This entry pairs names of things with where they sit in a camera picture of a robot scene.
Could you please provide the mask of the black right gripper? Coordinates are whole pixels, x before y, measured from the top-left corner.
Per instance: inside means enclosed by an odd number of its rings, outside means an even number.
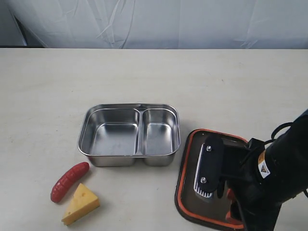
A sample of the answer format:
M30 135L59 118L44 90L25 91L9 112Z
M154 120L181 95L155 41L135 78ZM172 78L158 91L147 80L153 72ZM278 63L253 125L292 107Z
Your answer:
M244 147L224 144L222 178L228 189L223 197L235 201L226 220L233 225L266 224L267 203L261 183L258 158L265 151L265 142L252 138Z

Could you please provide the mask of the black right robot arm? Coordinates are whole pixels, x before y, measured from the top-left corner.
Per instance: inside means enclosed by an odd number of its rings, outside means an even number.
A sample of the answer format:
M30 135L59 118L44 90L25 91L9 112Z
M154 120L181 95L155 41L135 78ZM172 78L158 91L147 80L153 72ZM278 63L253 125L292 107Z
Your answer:
M308 113L278 126L225 178L246 231L272 231L281 207L308 189Z

